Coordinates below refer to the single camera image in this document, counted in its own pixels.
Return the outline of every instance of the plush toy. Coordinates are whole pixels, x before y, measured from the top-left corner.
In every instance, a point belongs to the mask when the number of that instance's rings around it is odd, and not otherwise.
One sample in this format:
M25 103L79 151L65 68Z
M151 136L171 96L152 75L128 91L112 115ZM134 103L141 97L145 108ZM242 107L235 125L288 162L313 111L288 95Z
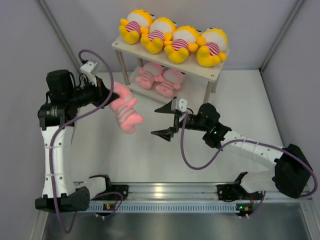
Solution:
M166 17L156 19L149 28L149 34L143 33L140 42L151 54L158 54L164 41L172 39L172 33L176 30L176 23Z
M156 91L166 98L171 98L174 95L174 91L181 88L181 84L184 81L184 73L175 69L168 69L162 76L157 76L154 80L160 83L155 87Z
M133 134L136 125L144 123L144 118L133 109L138 100L132 97L132 93L127 87L118 82L114 82L113 91L119 94L120 98L112 101L109 106L115 112L120 129L124 133Z
M208 28L198 38L201 46L196 54L198 63L203 67L212 67L227 59L228 37L221 28Z
M164 51L174 64L183 63L189 56L189 52L198 49L197 39L201 31L192 26L181 26L172 34L173 41L164 41Z
M155 16L143 9L136 9L129 13L126 19L120 20L119 32L127 44L135 44L141 34L147 34Z
M140 76L137 76L135 81L143 89L151 89L155 82L155 77L161 76L163 71L163 66L154 62L148 62L143 67L139 68Z

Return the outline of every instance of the pink plush toy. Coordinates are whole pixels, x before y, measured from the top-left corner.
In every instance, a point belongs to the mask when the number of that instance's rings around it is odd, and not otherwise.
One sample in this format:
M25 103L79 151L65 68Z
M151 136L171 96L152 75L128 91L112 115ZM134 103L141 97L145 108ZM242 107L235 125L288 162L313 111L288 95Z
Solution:
M138 100L132 97L132 93L128 88L118 82L114 82L113 91L119 94L120 98L112 101L109 106L115 112L116 121L120 129L124 133L133 134L136 130L136 125L144 123L144 118L133 109Z
M140 76L135 78L135 81L143 89L151 89L155 82L155 77L161 76L164 67L154 62L148 62L143 67L139 68Z
M179 90L181 84L184 81L184 73L168 69L161 76L154 78L156 82L160 82L158 86L155 87L156 91L166 98L171 98L174 96L174 90Z

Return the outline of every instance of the white table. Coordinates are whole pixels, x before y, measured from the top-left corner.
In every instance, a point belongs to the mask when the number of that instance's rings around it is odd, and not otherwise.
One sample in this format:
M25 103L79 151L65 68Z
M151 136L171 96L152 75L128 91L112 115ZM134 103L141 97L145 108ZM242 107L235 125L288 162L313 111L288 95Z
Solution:
M110 85L108 73L99 76L107 86ZM123 83L122 73L114 73L114 78ZM151 131L172 126L174 116L154 112L162 103L138 93L133 95L138 98L135 109L145 119L145 123L138 126L134 134L119 130L115 114L108 107L77 123L71 148L75 182L96 174L108 174L113 182L127 183L232 182L241 172L260 172L265 169L228 152L222 152L204 170L189 169L181 157L180 132L171 142L150 134ZM246 137L282 145L258 70L223 70L218 90L211 94L210 102L221 114L222 124ZM80 114L93 108L93 105L83 107ZM216 149L205 144L203 135L203 132L192 130L185 132L186 157L197 167L207 163L216 152Z

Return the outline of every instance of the yellow duck plush toy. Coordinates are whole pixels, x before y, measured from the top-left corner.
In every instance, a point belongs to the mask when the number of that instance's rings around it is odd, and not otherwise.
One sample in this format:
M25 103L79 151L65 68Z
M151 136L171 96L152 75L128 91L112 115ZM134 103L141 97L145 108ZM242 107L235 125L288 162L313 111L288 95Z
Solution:
M136 9L129 13L126 19L120 20L119 32L127 44L135 44L141 34L147 34L155 16L143 9Z
M149 34L143 33L140 42L151 54L158 54L164 47L165 41L172 39L176 23L166 17L159 17L149 28Z
M183 63L189 56L189 52L198 49L197 40L201 31L193 26L181 26L172 34L173 41L164 41L164 51L174 64Z
M197 40L196 58L203 67L213 67L227 59L228 37L221 28L208 28Z

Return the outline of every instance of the metal floor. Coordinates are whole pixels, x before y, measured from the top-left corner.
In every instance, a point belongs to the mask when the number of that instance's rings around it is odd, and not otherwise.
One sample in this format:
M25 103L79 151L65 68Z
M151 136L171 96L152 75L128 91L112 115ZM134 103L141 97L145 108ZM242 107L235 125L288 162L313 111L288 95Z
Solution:
M71 214L65 214L68 224ZM50 214L42 240L308 240L300 203L264 203L250 219L218 213L119 213L102 220L82 213L61 231Z

